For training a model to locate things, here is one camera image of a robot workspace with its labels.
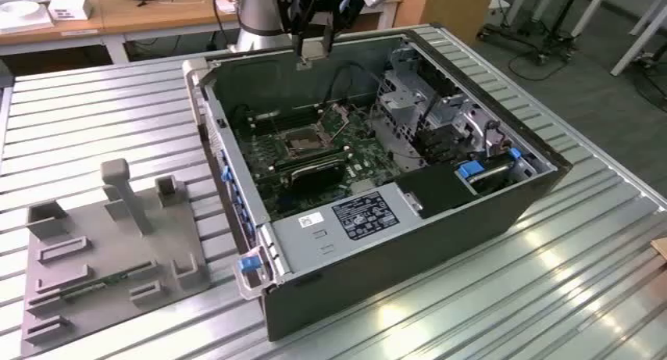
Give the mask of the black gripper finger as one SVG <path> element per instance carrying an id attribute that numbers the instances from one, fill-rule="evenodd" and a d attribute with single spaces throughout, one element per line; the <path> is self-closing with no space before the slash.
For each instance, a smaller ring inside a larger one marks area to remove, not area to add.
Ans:
<path id="1" fill-rule="evenodd" d="M 291 19 L 293 48 L 294 53 L 299 58 L 303 57 L 303 43 L 311 32 L 311 20 L 313 14 L 307 10 L 298 9 L 294 12 Z"/>
<path id="2" fill-rule="evenodd" d="M 346 28 L 346 24 L 342 21 L 331 21 L 323 30 L 322 36 L 322 49 L 325 56 L 331 54 L 333 45 L 337 39 L 337 35 Z"/>

